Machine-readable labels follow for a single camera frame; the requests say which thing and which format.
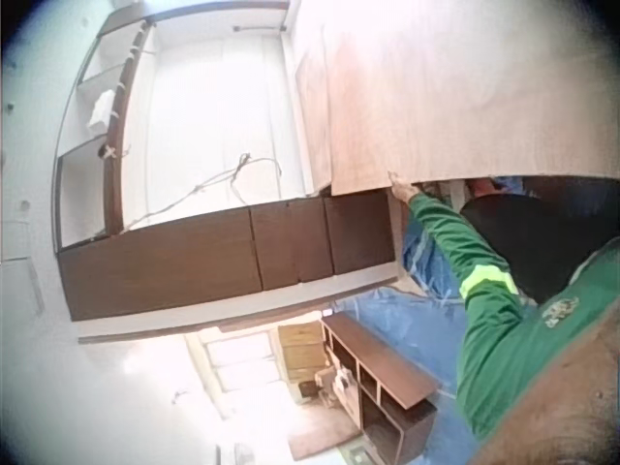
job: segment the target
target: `hand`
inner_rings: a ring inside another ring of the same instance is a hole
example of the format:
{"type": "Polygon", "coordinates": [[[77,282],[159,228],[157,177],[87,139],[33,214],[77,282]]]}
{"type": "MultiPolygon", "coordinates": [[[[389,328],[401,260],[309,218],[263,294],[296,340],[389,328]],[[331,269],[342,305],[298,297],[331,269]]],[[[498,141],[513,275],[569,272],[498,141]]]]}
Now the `hand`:
{"type": "Polygon", "coordinates": [[[413,197],[421,192],[418,187],[412,186],[395,172],[388,171],[387,175],[391,182],[391,192],[400,201],[409,203],[413,197]]]}

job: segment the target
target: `green long-sleeve shirt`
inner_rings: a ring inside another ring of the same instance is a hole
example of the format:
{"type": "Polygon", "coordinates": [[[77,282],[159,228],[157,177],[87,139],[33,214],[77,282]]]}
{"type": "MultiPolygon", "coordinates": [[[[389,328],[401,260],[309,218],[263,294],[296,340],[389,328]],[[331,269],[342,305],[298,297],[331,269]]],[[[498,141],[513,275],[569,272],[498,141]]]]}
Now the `green long-sleeve shirt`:
{"type": "Polygon", "coordinates": [[[526,317],[507,262],[463,217],[425,194],[409,206],[461,283],[468,325],[456,401],[484,439],[534,378],[620,295],[620,241],[607,244],[563,292],[526,317]]]}

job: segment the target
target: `electrical wire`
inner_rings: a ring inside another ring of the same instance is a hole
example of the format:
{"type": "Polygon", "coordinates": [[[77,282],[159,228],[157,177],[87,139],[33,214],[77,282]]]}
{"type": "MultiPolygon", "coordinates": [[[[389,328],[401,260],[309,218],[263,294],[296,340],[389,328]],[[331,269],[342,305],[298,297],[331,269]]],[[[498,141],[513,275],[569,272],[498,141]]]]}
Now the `electrical wire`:
{"type": "Polygon", "coordinates": [[[236,178],[239,175],[239,173],[241,172],[241,170],[243,169],[243,167],[247,167],[248,165],[252,165],[252,164],[258,163],[258,162],[273,162],[275,164],[275,166],[277,167],[277,169],[278,169],[278,178],[280,178],[282,176],[282,168],[280,167],[280,164],[278,163],[278,161],[276,159],[274,159],[274,158],[266,158],[266,157],[253,159],[252,156],[249,153],[242,153],[239,156],[239,163],[237,164],[237,166],[235,168],[233,168],[231,170],[222,171],[222,172],[220,172],[220,173],[218,173],[218,174],[216,174],[214,176],[209,177],[208,179],[203,181],[201,184],[198,184],[196,187],[194,187],[194,189],[192,189],[186,195],[184,195],[183,197],[181,197],[177,201],[174,201],[170,205],[168,205],[168,206],[166,206],[164,208],[161,208],[161,209],[159,209],[157,211],[149,212],[149,213],[146,213],[146,214],[142,215],[137,220],[134,220],[129,225],[127,225],[123,229],[123,231],[121,231],[121,234],[126,233],[133,226],[135,226],[136,224],[138,224],[138,223],[140,223],[140,222],[142,222],[142,221],[144,221],[144,220],[146,220],[148,218],[151,218],[153,216],[160,215],[160,214],[165,213],[165,212],[167,212],[169,210],[172,210],[173,208],[175,208],[180,203],[183,203],[184,201],[186,201],[187,199],[192,197],[194,194],[197,194],[198,192],[203,191],[207,187],[211,187],[211,186],[214,186],[214,185],[219,184],[221,182],[226,182],[228,180],[231,182],[231,190],[234,193],[234,195],[239,199],[239,201],[241,203],[243,203],[244,205],[247,205],[247,203],[243,200],[243,198],[239,195],[239,192],[234,187],[234,182],[236,181],[236,178]]]}

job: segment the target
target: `low wooden shelf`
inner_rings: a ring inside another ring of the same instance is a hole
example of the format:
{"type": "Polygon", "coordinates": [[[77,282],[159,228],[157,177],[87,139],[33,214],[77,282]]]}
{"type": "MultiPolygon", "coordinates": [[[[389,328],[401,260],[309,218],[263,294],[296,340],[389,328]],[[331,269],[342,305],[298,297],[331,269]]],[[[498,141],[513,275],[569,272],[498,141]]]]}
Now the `low wooden shelf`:
{"type": "Polygon", "coordinates": [[[322,319],[325,348],[334,363],[352,371],[359,397],[358,418],[388,465],[419,456],[437,409],[427,397],[437,382],[400,357],[345,313],[322,319]]]}

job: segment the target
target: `window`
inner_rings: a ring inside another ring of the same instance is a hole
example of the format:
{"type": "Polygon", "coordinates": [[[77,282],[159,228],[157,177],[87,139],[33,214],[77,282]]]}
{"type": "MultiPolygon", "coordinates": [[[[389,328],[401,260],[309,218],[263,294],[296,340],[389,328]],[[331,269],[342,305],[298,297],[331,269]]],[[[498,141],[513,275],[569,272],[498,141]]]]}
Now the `window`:
{"type": "Polygon", "coordinates": [[[266,332],[205,345],[222,391],[263,386],[280,380],[266,332]]]}

